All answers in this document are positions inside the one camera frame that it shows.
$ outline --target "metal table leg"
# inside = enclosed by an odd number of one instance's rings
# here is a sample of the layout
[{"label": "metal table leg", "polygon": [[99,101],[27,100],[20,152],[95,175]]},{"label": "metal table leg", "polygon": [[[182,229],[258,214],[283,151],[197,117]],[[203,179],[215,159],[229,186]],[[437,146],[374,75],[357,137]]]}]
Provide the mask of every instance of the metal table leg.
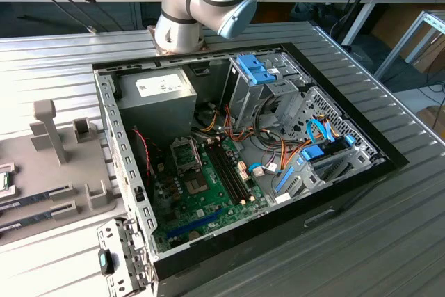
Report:
[{"label": "metal table leg", "polygon": [[380,79],[383,74],[388,70],[388,68],[392,65],[396,57],[402,51],[402,49],[410,42],[415,33],[420,29],[423,24],[423,20],[427,12],[422,11],[422,13],[417,17],[417,19],[413,22],[411,27],[406,31],[403,37],[398,41],[397,45],[394,49],[389,53],[388,57],[383,61],[382,65],[375,71],[374,77],[376,79]]},{"label": "metal table leg", "polygon": [[375,6],[374,1],[370,1],[369,3],[365,3],[363,5],[363,8],[360,10],[359,15],[355,18],[354,24],[349,29],[349,32],[346,34],[342,45],[351,45],[353,43],[353,40],[359,33],[360,29],[362,29],[366,19],[368,19],[368,16],[371,14],[373,8]]},{"label": "metal table leg", "polygon": [[418,45],[410,52],[408,57],[405,58],[405,62],[411,63],[415,58],[417,58],[417,55],[419,55],[421,51],[424,50],[425,47],[427,47],[431,40],[434,38],[434,34],[436,32],[436,28],[431,28],[422,38],[422,41],[420,41]]}]

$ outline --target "ventilation grille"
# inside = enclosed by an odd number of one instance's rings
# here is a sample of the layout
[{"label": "ventilation grille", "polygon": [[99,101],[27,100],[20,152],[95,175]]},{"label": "ventilation grille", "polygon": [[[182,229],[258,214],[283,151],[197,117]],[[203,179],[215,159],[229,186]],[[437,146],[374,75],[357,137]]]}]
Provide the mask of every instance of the ventilation grille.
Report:
[{"label": "ventilation grille", "polygon": [[[311,88],[302,101],[300,110],[296,113],[292,121],[286,122],[289,126],[285,132],[290,139],[307,141],[309,139],[306,130],[306,124],[317,115],[326,115],[330,120],[331,128],[339,135],[351,134],[357,141],[357,145],[365,145],[366,153],[373,156],[376,150],[353,128],[348,122],[343,120],[339,114],[332,108],[331,104],[322,96],[321,92]],[[320,134],[316,125],[312,125],[314,136]]]}]

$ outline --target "red wire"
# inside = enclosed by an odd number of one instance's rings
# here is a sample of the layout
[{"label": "red wire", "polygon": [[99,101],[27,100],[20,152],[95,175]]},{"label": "red wire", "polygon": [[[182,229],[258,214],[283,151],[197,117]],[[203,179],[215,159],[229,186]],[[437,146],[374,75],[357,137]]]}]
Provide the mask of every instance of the red wire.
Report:
[{"label": "red wire", "polygon": [[148,178],[147,178],[147,186],[148,186],[148,182],[149,182],[149,179],[150,179],[150,158],[149,158],[149,155],[148,155],[147,143],[145,142],[144,136],[142,136],[138,130],[133,129],[133,131],[136,133],[136,135],[139,136],[139,138],[141,139],[142,143],[144,144],[145,156],[147,158],[147,176],[148,176]]}]

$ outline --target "blue pcie slot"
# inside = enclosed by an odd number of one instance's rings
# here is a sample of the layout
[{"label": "blue pcie slot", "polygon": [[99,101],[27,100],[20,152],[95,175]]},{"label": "blue pcie slot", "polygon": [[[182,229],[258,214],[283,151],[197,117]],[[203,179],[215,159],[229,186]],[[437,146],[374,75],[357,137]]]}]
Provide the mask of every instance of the blue pcie slot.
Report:
[{"label": "blue pcie slot", "polygon": [[192,223],[189,223],[187,225],[178,227],[177,229],[171,230],[171,231],[167,232],[167,238],[173,238],[175,236],[180,236],[181,234],[189,232],[191,230],[194,230],[197,227],[212,223],[218,218],[218,214],[220,212],[221,212],[221,210],[218,210],[218,211],[213,212],[212,214],[208,215],[207,217],[195,220]]},{"label": "blue pcie slot", "polygon": [[286,174],[283,176],[283,178],[281,179],[281,181],[279,182],[279,184],[275,187],[275,191],[276,191],[277,193],[281,190],[281,188],[283,188],[283,185],[286,183],[287,179],[291,176],[291,174],[293,173],[293,171],[294,171],[293,166],[291,166],[291,167],[287,170]]}]

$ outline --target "cardboard box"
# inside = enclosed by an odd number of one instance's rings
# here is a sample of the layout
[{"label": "cardboard box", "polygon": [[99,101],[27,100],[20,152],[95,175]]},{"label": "cardboard box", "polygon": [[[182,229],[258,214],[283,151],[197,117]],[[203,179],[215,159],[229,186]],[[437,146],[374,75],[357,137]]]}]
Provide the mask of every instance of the cardboard box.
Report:
[{"label": "cardboard box", "polygon": [[[439,106],[429,106],[417,112],[417,117],[420,118],[430,128],[434,124]],[[445,139],[445,106],[442,107],[436,126],[433,129],[436,134]]]}]

